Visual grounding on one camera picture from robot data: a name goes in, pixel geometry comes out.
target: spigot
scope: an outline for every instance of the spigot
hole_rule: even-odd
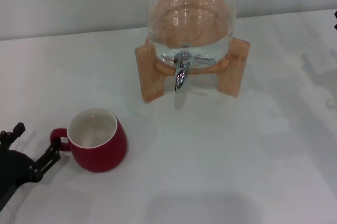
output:
[[[174,56],[174,90],[179,91],[189,76],[190,68],[195,63],[215,65],[214,59],[193,57],[189,52],[179,52]]]

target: wooden dispenser stand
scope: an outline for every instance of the wooden dispenser stand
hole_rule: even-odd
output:
[[[234,38],[228,55],[216,65],[191,69],[190,74],[217,74],[217,89],[225,94],[237,97],[250,49],[250,43]],[[146,43],[135,50],[143,100],[149,103],[164,95],[166,76],[173,76],[175,68],[161,62],[156,56],[155,47],[146,39]]]

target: glass jar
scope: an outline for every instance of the glass jar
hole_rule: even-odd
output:
[[[157,57],[170,65],[182,51],[222,60],[232,39],[236,7],[237,0],[148,0],[148,38]]]

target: white tabletop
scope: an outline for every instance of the white tabletop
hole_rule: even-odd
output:
[[[0,42],[0,130],[31,157],[89,106],[116,113],[130,149],[93,174],[69,154],[26,184],[1,224],[336,224],[334,10],[238,19],[251,42],[239,98],[193,76],[187,94],[142,100],[134,49],[146,29]]]

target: mug handle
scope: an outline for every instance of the mug handle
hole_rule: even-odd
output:
[[[53,143],[53,141],[56,141],[58,139],[61,140],[60,139],[61,137],[67,137],[68,138],[67,129],[66,128],[56,128],[56,129],[54,129],[51,133],[51,143]],[[60,151],[70,151],[69,143],[62,142],[61,146],[60,146]]]

